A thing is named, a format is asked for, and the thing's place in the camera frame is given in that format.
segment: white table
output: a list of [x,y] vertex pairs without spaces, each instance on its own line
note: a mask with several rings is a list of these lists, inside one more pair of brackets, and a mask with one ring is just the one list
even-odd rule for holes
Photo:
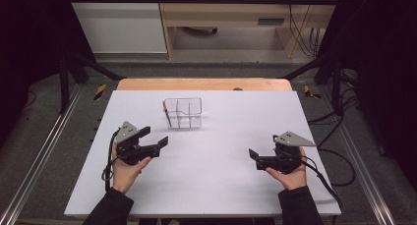
[[[200,97],[203,126],[170,130],[162,112],[165,98]],[[65,214],[86,217],[103,197],[100,176],[112,134],[129,121],[151,126],[142,144],[169,136],[169,144],[143,171],[127,196],[138,217],[255,217],[280,214],[277,193],[283,187],[256,169],[248,148],[273,155],[272,135],[287,131],[313,140],[294,91],[116,90],[112,93],[88,158]],[[327,179],[315,147],[304,147]],[[316,174],[308,184],[321,215],[340,209]]]

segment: floor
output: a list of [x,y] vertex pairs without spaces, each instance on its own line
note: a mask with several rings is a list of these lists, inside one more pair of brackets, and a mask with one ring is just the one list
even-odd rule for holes
[[[143,56],[98,55],[109,70],[128,77],[262,77],[279,78],[296,70],[312,58],[297,53],[284,57],[273,28],[220,28],[217,34],[180,29],[171,59],[159,54]],[[88,84],[71,83],[72,99],[77,101],[59,115],[59,77],[52,76],[30,88],[30,100],[20,120],[0,148],[1,224],[81,224],[63,214],[71,189],[77,182],[89,153],[100,118],[117,82],[89,69]],[[328,114],[331,81],[315,85],[309,71],[291,81],[299,94],[306,118],[313,120]],[[93,100],[97,88],[106,84],[99,100]],[[305,86],[312,94],[305,95]],[[417,194],[407,183],[394,159],[383,157],[378,140],[349,84],[343,84],[345,106],[343,120],[323,144],[348,159],[356,170],[356,179],[345,187],[334,187],[343,201],[336,224],[417,224]],[[336,126],[339,117],[311,125],[315,142],[322,142]],[[330,180],[343,184],[352,178],[349,165],[328,151],[321,151]],[[12,217],[5,216],[6,211]]]

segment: background wall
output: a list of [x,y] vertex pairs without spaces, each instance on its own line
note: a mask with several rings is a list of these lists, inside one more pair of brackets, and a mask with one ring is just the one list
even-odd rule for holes
[[93,53],[166,53],[157,4],[73,3]]
[[69,3],[0,0],[0,25],[1,146],[27,103],[29,87],[58,74],[64,54],[95,60]]
[[380,150],[397,160],[415,190],[416,5],[417,0],[366,0],[342,39],[331,47],[346,18],[358,8],[337,6],[320,51],[336,50],[341,68],[356,70],[358,97]]

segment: white cabinet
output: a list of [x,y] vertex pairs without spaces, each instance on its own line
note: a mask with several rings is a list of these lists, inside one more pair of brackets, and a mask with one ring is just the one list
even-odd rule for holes
[[94,54],[166,53],[157,4],[73,3]]

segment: power cord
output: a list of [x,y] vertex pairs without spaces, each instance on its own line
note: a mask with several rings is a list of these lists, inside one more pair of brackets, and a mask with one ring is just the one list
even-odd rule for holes
[[325,116],[322,116],[322,117],[320,117],[320,118],[317,118],[317,119],[314,119],[314,120],[309,120],[309,121],[307,121],[307,123],[308,123],[309,125],[314,125],[314,124],[316,124],[317,122],[321,122],[322,120],[325,120],[325,119],[327,119],[327,118],[329,118],[329,117],[333,116],[334,114],[335,114],[335,111],[332,111],[332,112],[330,112],[330,113],[328,113],[328,114],[326,114]]
[[32,104],[36,101],[36,98],[37,98],[36,93],[35,93],[35,92],[33,92],[33,91],[31,91],[31,90],[29,91],[29,93],[33,95],[33,99],[32,99],[32,100],[31,100],[28,104],[26,104],[24,108],[26,108],[26,107],[28,107],[28,106],[32,105]]
[[310,43],[310,49],[313,51],[314,57],[317,57],[319,54],[319,40],[320,40],[320,29],[316,28],[316,36],[314,36],[314,28],[310,29],[310,37],[309,37],[309,43]]
[[119,131],[120,129],[114,132],[113,136],[111,137],[110,145],[108,147],[107,165],[105,166],[103,173],[101,174],[101,180],[103,180],[105,183],[104,188],[106,191],[110,189],[110,180],[113,178],[113,171],[111,171],[111,166],[113,165],[114,161],[118,159],[117,156],[113,160],[111,159],[111,151],[114,139],[116,138],[117,134],[119,134]]
[[336,124],[336,126],[334,126],[334,128],[330,131],[330,133],[328,133],[328,135],[322,140],[322,142],[320,142],[317,145],[317,148],[322,147],[322,145],[328,140],[328,138],[330,138],[330,136],[336,131],[336,129],[340,126],[341,122],[343,121],[344,118],[344,111],[347,109],[346,105],[351,104],[352,102],[355,103],[355,101],[357,100],[356,96],[352,96],[350,98],[348,98],[344,103],[341,104],[341,114],[340,114],[340,118]]
[[340,200],[340,197],[334,192],[334,190],[330,187],[330,185],[326,181],[326,179],[323,176],[323,174],[318,170],[317,165],[316,165],[316,162],[314,162],[314,160],[311,159],[311,158],[308,158],[308,157],[306,157],[306,158],[309,159],[310,161],[312,161],[315,166],[313,167],[311,164],[309,164],[309,163],[307,163],[307,162],[305,162],[303,160],[301,160],[301,163],[304,164],[304,165],[306,165],[307,167],[309,167],[311,170],[313,170],[317,174],[317,177],[320,179],[320,181],[322,181],[322,183],[325,186],[325,188],[328,190],[328,192],[331,194],[331,196],[334,197],[334,199],[336,200],[337,204],[339,205],[339,208],[341,209],[342,208],[342,202]]
[[338,157],[342,158],[349,165],[350,170],[352,171],[352,178],[347,183],[339,183],[339,184],[336,184],[336,183],[330,182],[330,184],[332,186],[335,186],[335,187],[346,187],[346,186],[351,185],[355,181],[355,179],[356,179],[356,171],[355,171],[355,168],[353,168],[352,163],[346,157],[344,157],[343,155],[341,155],[341,154],[339,154],[339,153],[337,153],[337,152],[335,152],[333,150],[329,150],[329,149],[319,149],[319,152],[328,152],[328,153],[332,153],[332,154],[337,155]]
[[310,125],[330,125],[330,124],[334,124],[340,121],[340,118],[336,119],[336,120],[330,120],[328,122],[323,122],[323,123],[314,123],[314,124],[310,124]]
[[[300,30],[300,29],[298,29],[298,26],[297,26],[297,24],[295,23],[295,20],[294,20],[294,18],[293,18],[293,16],[292,16],[292,8],[291,8],[291,4],[289,4],[289,5],[288,5],[288,8],[289,8],[289,30],[291,31],[292,36],[295,38],[295,41],[298,43],[298,45],[300,46],[300,48],[301,48],[301,50],[303,51],[303,53],[304,53],[306,56],[313,57],[312,52],[308,49],[308,47],[307,47],[306,43],[304,42],[303,36],[301,35],[301,30]],[[292,30],[292,23],[294,23],[294,26],[295,26],[295,28],[296,28],[296,30],[297,30],[297,32],[298,32],[298,35],[299,35],[299,37],[301,38],[301,41],[303,42],[304,47],[306,48],[306,50],[308,51],[308,53],[304,50],[303,46],[301,45],[300,41],[298,40],[298,37],[294,34],[294,31]]]

